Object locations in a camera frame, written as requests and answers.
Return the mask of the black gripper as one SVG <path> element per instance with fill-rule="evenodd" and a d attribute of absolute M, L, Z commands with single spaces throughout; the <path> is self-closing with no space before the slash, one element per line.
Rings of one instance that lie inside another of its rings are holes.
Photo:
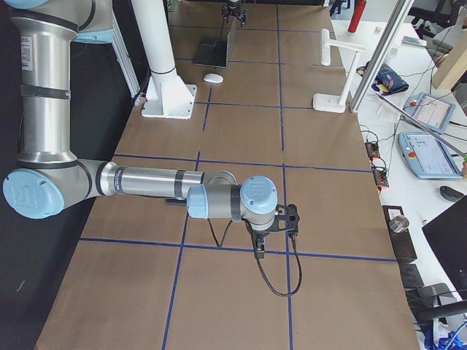
<path fill-rule="evenodd" d="M 256 259 L 263 259 L 265 254 L 266 236 L 271 233 L 286 233 L 289 238 L 295 238 L 298 235 L 298 223 L 300 217 L 297 207 L 294 204 L 284 206 L 277 204 L 274 219 L 270 226 L 264 230 L 256 230 L 252 224 L 245 220 L 248 232 L 257 236 L 253 239 L 253 248 Z"/>
<path fill-rule="evenodd" d="M 247 22 L 247 10 L 241 7 L 225 4 L 222 8 L 222 17 L 224 23 L 229 23 L 230 17 L 236 18 L 243 26 Z"/>

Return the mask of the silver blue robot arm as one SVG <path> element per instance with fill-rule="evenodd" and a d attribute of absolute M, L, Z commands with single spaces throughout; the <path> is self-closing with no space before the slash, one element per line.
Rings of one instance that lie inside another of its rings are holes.
<path fill-rule="evenodd" d="M 79 159 L 70 149 L 70 44 L 110 43 L 110 1 L 10 1 L 20 31 L 23 148 L 18 169 L 8 174 L 3 193 L 17 213 L 44 219 L 96 196 L 139 195 L 183 201 L 192 218 L 244 222 L 255 258 L 264 255 L 270 233 L 294 241 L 299 216 L 280 205 L 267 177 L 239 184 L 227 171 L 213 174 L 119 166 Z"/>
<path fill-rule="evenodd" d="M 247 22 L 247 10 L 242 7 L 240 0 L 227 0 L 221 14 L 224 23 L 229 23 L 230 18 L 236 18 L 242 26 Z"/>

